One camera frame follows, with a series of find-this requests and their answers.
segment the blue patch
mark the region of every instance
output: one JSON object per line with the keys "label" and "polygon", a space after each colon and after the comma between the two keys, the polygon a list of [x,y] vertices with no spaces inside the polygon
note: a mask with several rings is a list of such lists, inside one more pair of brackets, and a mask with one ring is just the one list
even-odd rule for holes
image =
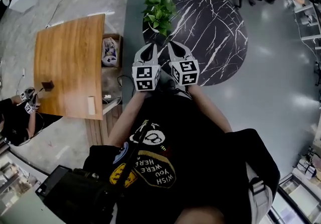
{"label": "blue patch", "polygon": [[115,164],[122,157],[124,157],[124,155],[127,153],[127,151],[128,151],[128,142],[125,142],[122,150],[120,151],[120,153],[115,156],[115,160],[114,160],[113,164]]}

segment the yellow patch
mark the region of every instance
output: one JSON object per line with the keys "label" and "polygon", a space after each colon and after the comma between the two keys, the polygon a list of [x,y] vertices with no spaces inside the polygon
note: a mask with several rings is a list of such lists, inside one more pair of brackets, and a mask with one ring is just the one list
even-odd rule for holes
{"label": "yellow patch", "polygon": [[[115,185],[122,173],[122,171],[124,170],[126,164],[122,163],[120,164],[110,175],[109,177],[109,181],[110,183],[112,183],[113,185]],[[134,183],[137,179],[137,175],[135,174],[135,172],[131,171],[128,178],[125,181],[125,187],[129,187],[132,183]]]}

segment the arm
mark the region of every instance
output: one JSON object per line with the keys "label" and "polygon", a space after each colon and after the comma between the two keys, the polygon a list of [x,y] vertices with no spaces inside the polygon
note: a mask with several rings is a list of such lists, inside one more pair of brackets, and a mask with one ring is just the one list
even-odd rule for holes
{"label": "arm", "polygon": [[19,104],[22,103],[22,100],[20,98],[20,95],[15,95],[14,97],[11,97],[12,104]]}
{"label": "arm", "polygon": [[36,112],[34,111],[33,113],[30,114],[29,124],[27,128],[29,138],[34,136],[35,129],[36,129]]}
{"label": "arm", "polygon": [[122,147],[130,136],[130,130],[145,99],[145,92],[136,92],[120,115],[108,138],[107,145]]}
{"label": "arm", "polygon": [[188,86],[188,92],[191,94],[200,111],[213,121],[225,133],[232,132],[232,128],[215,104],[206,96],[198,85]]}

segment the white cube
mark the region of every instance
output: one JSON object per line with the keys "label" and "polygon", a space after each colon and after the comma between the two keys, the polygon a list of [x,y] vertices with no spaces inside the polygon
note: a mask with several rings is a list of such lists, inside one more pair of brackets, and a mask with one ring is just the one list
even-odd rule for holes
{"label": "white cube", "polygon": [[159,65],[132,67],[132,77],[137,91],[155,90],[159,80]]}
{"label": "white cube", "polygon": [[200,69],[197,60],[171,62],[172,76],[181,85],[197,84]]}

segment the marble tabletop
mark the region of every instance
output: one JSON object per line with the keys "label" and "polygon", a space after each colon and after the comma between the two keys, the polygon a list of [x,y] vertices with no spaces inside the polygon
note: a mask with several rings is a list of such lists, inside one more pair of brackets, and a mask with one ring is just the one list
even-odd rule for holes
{"label": "marble tabletop", "polygon": [[231,78],[241,67],[247,51],[247,33],[238,10],[229,0],[173,0],[177,12],[165,37],[147,22],[142,32],[146,43],[158,46],[158,63],[170,73],[167,42],[180,42],[198,60],[198,84],[215,85]]}

